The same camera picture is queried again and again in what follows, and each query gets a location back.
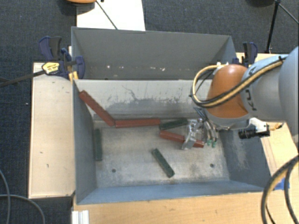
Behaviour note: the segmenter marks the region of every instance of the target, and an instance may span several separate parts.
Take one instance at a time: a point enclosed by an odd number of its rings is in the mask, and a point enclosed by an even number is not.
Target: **blue clamp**
[[[78,73],[79,79],[82,79],[85,73],[85,63],[82,56],[75,57],[75,60],[72,61],[72,57],[66,48],[60,49],[61,37],[43,37],[39,43],[38,48],[41,54],[45,57],[46,61],[55,61],[59,63],[59,72],[53,72],[52,74],[68,79],[68,75],[71,71],[68,71],[67,67],[71,66],[72,70],[75,70]]]
[[[245,57],[243,58],[242,64],[248,68],[248,66],[253,64],[256,60],[258,54],[257,46],[253,42],[244,42],[243,47]]]

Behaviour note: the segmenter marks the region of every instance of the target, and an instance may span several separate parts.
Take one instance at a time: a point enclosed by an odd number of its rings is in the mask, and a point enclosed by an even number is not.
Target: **black cable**
[[[214,72],[213,70],[207,70],[205,73],[202,74],[202,76],[203,76],[204,74],[208,73],[208,75],[201,81],[201,83],[200,83],[199,86],[197,87],[197,90],[196,90],[195,94],[197,93],[197,91],[199,90],[199,88],[201,87],[201,85],[204,83],[204,81],[205,81],[206,79],[208,79],[209,76],[210,76],[213,72]]]
[[[106,15],[106,17],[109,19],[109,21],[111,22],[111,24],[114,26],[115,30],[118,30],[117,27],[115,26],[115,24],[113,23],[113,21],[110,19],[110,17],[108,16],[108,14],[105,12],[105,10],[102,8],[102,6],[99,4],[99,2],[96,0],[95,1],[99,7],[102,9],[103,13]]]
[[[17,199],[21,199],[21,200],[25,200],[27,202],[30,202],[33,206],[35,206],[37,208],[37,210],[39,211],[39,213],[41,214],[41,216],[42,216],[43,224],[46,224],[46,218],[45,218],[43,210],[40,208],[40,206],[37,205],[37,203],[35,203],[34,201],[30,200],[29,198],[26,198],[26,197],[23,197],[23,196],[19,196],[19,195],[10,194],[8,183],[7,183],[6,178],[3,175],[3,173],[2,173],[1,170],[0,170],[0,176],[1,176],[1,178],[2,178],[2,180],[4,182],[4,184],[5,184],[5,188],[6,188],[6,192],[7,192],[7,194],[0,195],[0,198],[1,197],[7,197],[8,207],[7,207],[7,220],[6,220],[6,223],[9,224],[10,212],[11,212],[11,197],[13,197],[13,198],[17,198]]]
[[[0,88],[4,87],[4,86],[7,86],[7,85],[10,85],[10,84],[18,83],[18,82],[23,81],[23,80],[31,79],[33,77],[44,75],[44,74],[45,74],[44,70],[41,70],[41,71],[38,71],[38,72],[35,72],[35,73],[32,73],[32,74],[28,74],[28,75],[25,75],[25,76],[22,76],[22,77],[13,79],[13,80],[8,80],[6,82],[1,83]]]
[[[268,216],[269,216],[272,224],[276,224],[275,221],[273,220],[272,216],[271,216],[271,213],[270,213],[269,209],[268,209],[268,205],[266,205],[266,210],[267,210]]]
[[[11,200],[10,200],[10,192],[9,192],[9,187],[8,183],[6,181],[6,178],[2,171],[0,170],[0,176],[4,182],[5,188],[6,188],[6,193],[7,193],[7,219],[6,219],[6,224],[9,224],[9,219],[10,219],[10,210],[11,210]]]
[[[0,197],[7,197],[7,196],[8,196],[7,194],[0,195]],[[24,201],[26,201],[26,202],[31,203],[33,206],[35,206],[36,209],[39,211],[39,213],[40,213],[41,216],[42,216],[43,224],[46,224],[46,218],[45,218],[45,215],[44,215],[44,213],[43,213],[43,210],[40,208],[40,206],[39,206],[36,202],[34,202],[34,201],[32,201],[31,199],[26,198],[26,197],[24,197],[24,196],[13,195],[13,194],[11,194],[10,196],[11,196],[11,197],[14,197],[14,198],[17,198],[17,199],[24,200]]]
[[[290,180],[290,176],[291,176],[291,172],[295,166],[296,162],[293,162],[292,165],[289,167],[286,176],[285,176],[285,183],[284,183],[284,191],[285,191],[285,202],[286,202],[286,206],[289,210],[289,213],[293,219],[293,222],[295,224],[299,224],[298,219],[296,218],[296,215],[294,213],[294,210],[292,208],[291,205],[291,201],[290,201],[290,195],[289,195],[289,180]]]
[[[284,7],[284,6],[282,6],[280,3],[278,4],[290,17],[292,17],[293,18],[293,20],[295,21],[295,22],[297,22],[297,24],[299,24],[299,22],[298,22],[298,20]]]
[[[278,61],[280,61],[280,59],[277,60],[277,61],[274,61],[274,62],[272,62],[272,63],[270,63],[270,64],[268,64],[268,65],[266,65],[266,66],[264,66],[264,67],[262,67],[261,69],[257,70],[255,73],[257,73],[257,72],[263,70],[264,68],[266,68],[266,67],[268,67],[268,66],[270,66],[270,65],[272,65],[272,64],[274,64],[274,63],[276,63],[276,62],[278,62]],[[259,76],[259,77],[257,77],[256,79],[252,80],[248,85],[244,86],[238,93],[240,93],[241,91],[243,91],[244,89],[246,89],[247,87],[249,87],[254,81],[256,81],[256,80],[257,80],[258,78],[260,78],[260,77],[261,77],[261,76]],[[226,91],[226,92],[224,92],[224,93],[222,93],[222,94],[220,94],[220,95],[218,95],[218,96],[216,96],[216,97],[214,97],[214,98],[207,99],[207,100],[203,100],[203,101],[201,101],[201,103],[198,103],[198,102],[193,98],[193,94],[192,94],[192,92],[191,92],[191,97],[192,97],[192,99],[195,101],[195,104],[196,104],[196,105],[198,105],[198,106],[206,105],[206,104],[209,104],[209,103],[211,103],[211,102],[214,102],[214,101],[216,101],[216,100],[222,98],[223,96],[226,96],[227,94],[229,94],[231,91],[233,91],[233,90],[236,89],[237,87],[241,86],[243,83],[245,83],[245,82],[246,82],[248,79],[250,79],[250,78],[251,78],[251,76],[248,76],[247,78],[245,78],[244,80],[242,80],[239,84],[237,84],[235,87],[231,88],[230,90],[228,90],[228,91]],[[234,96],[232,96],[231,98],[229,98],[229,99],[227,99],[227,100],[225,100],[225,101],[223,101],[223,102],[220,102],[220,103],[218,103],[218,104],[209,106],[209,108],[213,108],[213,107],[219,106],[219,105],[221,105],[221,104],[223,104],[223,103],[225,103],[225,102],[231,100],[232,98],[234,98]]]
[[[292,165],[295,165],[298,162],[299,157],[296,156],[292,158],[290,161],[288,161],[285,165],[283,165],[279,170],[276,171],[276,173],[269,179],[267,185],[264,188],[263,196],[262,196],[262,202],[261,202],[261,213],[262,213],[262,220],[263,224],[267,224],[267,218],[266,218],[266,201],[269,193],[272,191],[270,190],[273,183],[279,178],[283,173],[285,173],[289,167],[292,167]]]

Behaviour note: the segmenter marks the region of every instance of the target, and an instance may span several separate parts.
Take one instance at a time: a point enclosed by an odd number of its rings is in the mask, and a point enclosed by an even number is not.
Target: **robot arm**
[[[198,79],[215,69],[207,99],[199,100],[195,94]],[[241,65],[206,67],[196,75],[191,93],[217,129],[244,128],[251,118],[286,122],[298,148],[298,47],[287,56],[267,58],[248,69]]]

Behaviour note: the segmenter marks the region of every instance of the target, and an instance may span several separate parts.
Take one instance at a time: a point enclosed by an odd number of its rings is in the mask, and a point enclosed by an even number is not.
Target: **gray bin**
[[[72,54],[86,62],[72,93],[78,204],[256,192],[266,185],[270,172],[258,138],[240,140],[236,131],[225,131],[215,148],[181,150],[161,139],[157,126],[108,127],[78,97],[87,91],[115,119],[196,119],[192,79],[210,63],[231,62],[230,36],[72,28]],[[203,97],[210,82],[202,86]],[[95,128],[102,161],[94,159]],[[172,178],[152,156],[154,148],[174,170]]]

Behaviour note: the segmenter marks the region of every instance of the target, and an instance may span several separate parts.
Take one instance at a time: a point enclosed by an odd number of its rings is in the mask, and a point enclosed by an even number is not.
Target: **yellow cable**
[[[259,70],[258,72],[254,73],[248,80],[246,80],[242,85],[235,87],[235,89],[232,90],[229,94],[227,94],[227,95],[225,95],[224,97],[221,97],[221,98],[219,98],[218,100],[213,101],[213,102],[211,102],[211,103],[208,103],[208,104],[202,104],[201,106],[202,106],[202,107],[205,107],[205,108],[209,108],[209,107],[212,107],[212,106],[214,106],[214,105],[218,105],[218,104],[222,103],[223,101],[226,101],[226,100],[232,98],[232,97],[235,96],[237,93],[239,93],[244,87],[246,87],[247,85],[249,85],[253,80],[259,78],[259,77],[260,77],[261,75],[263,75],[264,73],[266,73],[266,72],[268,72],[268,71],[270,71],[270,70],[272,70],[272,69],[274,69],[274,68],[276,68],[276,67],[281,66],[282,64],[283,64],[282,61],[278,61],[278,62],[275,62],[275,63],[273,63],[273,64],[271,64],[271,65],[269,65],[269,66],[267,66],[267,67],[265,67],[265,68],[263,68],[263,69],[261,69],[261,70]],[[198,103],[202,103],[202,101],[199,100],[199,99],[197,98],[197,96],[195,95],[195,85],[196,85],[196,83],[197,83],[197,79],[198,79],[198,77],[199,77],[204,71],[206,71],[206,70],[210,70],[210,69],[215,69],[215,68],[217,68],[217,67],[219,67],[219,66],[217,66],[217,65],[207,66],[207,67],[205,67],[204,69],[200,70],[200,71],[196,74],[196,76],[195,76],[195,78],[194,78],[194,80],[193,80],[193,84],[192,84],[192,94],[193,94],[194,99],[195,99]]]

